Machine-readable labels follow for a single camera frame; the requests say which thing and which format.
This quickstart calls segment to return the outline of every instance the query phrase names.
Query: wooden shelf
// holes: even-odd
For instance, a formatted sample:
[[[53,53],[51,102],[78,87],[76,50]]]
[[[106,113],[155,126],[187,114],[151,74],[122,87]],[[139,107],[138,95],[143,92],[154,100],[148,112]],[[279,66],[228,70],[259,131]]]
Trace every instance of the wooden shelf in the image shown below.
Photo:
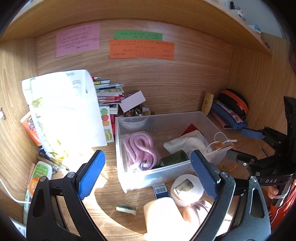
[[[181,25],[234,45],[271,54],[239,17],[212,0],[50,0],[13,21],[0,41],[36,38],[68,25],[101,19],[144,19]]]

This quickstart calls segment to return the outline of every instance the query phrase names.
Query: blue pencil case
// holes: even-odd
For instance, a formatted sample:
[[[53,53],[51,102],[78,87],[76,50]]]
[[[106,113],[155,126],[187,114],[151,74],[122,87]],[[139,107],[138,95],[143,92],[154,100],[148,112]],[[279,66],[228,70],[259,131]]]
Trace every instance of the blue pencil case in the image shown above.
[[[248,126],[247,122],[243,121],[236,113],[218,100],[213,101],[211,110],[234,130]]]

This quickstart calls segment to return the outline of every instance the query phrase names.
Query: barcode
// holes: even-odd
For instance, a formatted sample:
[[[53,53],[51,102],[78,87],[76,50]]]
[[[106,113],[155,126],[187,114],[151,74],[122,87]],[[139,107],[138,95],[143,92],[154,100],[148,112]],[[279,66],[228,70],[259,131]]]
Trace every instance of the barcode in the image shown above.
[[[154,192],[155,192],[155,194],[159,194],[159,193],[164,193],[164,192],[167,192],[168,190],[167,190],[167,188],[166,188],[166,186],[164,185],[164,186],[160,186],[160,187],[155,187],[154,188]]]

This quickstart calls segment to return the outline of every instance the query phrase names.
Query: blue gripper pad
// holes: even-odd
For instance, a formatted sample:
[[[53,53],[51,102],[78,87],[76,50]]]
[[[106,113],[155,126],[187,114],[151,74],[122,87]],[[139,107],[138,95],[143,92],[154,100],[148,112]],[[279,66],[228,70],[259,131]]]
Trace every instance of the blue gripper pad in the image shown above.
[[[196,172],[206,194],[216,200],[219,196],[221,179],[215,166],[210,165],[199,150],[191,153],[191,165]]]
[[[265,136],[263,135],[263,133],[261,131],[252,130],[249,128],[243,128],[241,130],[241,135],[255,139],[255,140],[261,140],[261,139],[265,138]]]
[[[97,150],[89,162],[79,172],[75,185],[80,200],[83,200],[85,197],[90,195],[104,165],[105,154],[101,150]]]

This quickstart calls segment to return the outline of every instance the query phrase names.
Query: wooden desk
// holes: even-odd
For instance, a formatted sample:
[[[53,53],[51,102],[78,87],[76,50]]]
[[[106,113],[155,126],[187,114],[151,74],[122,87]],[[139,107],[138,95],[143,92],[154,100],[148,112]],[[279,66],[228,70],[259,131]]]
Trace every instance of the wooden desk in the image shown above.
[[[218,123],[209,116],[210,119],[218,126]],[[243,137],[238,131],[224,130],[223,131],[228,138],[237,139],[235,144],[236,149],[244,151],[246,153],[257,156],[257,158],[264,158],[265,154],[261,150],[259,143],[255,140]],[[101,175],[107,182],[102,188],[95,188],[90,196],[86,197],[83,201],[92,219],[102,231],[105,237],[110,241],[121,240],[144,240],[144,233],[147,232],[143,206],[155,199],[152,188],[143,188],[138,190],[128,191],[125,194],[120,186],[117,178],[116,170],[116,156],[115,156],[115,143],[108,144],[107,147],[98,148],[106,154],[106,165],[103,168]],[[91,157],[91,152],[83,155],[85,161]],[[78,168],[80,163],[77,163],[74,168]],[[236,163],[229,161],[227,158],[218,165],[221,171],[227,171],[231,176],[236,178],[246,179],[248,177],[248,171],[245,167],[239,166]],[[55,178],[62,177],[61,174],[56,174]],[[173,182],[166,183],[168,190]],[[203,198],[211,203],[212,199],[205,194]],[[237,197],[234,197],[229,214],[232,216],[237,204]],[[63,198],[60,198],[60,204],[63,214],[71,232],[77,233],[70,215],[66,209]],[[115,210],[117,204],[127,204],[137,207],[136,216],[126,213],[117,212]]]

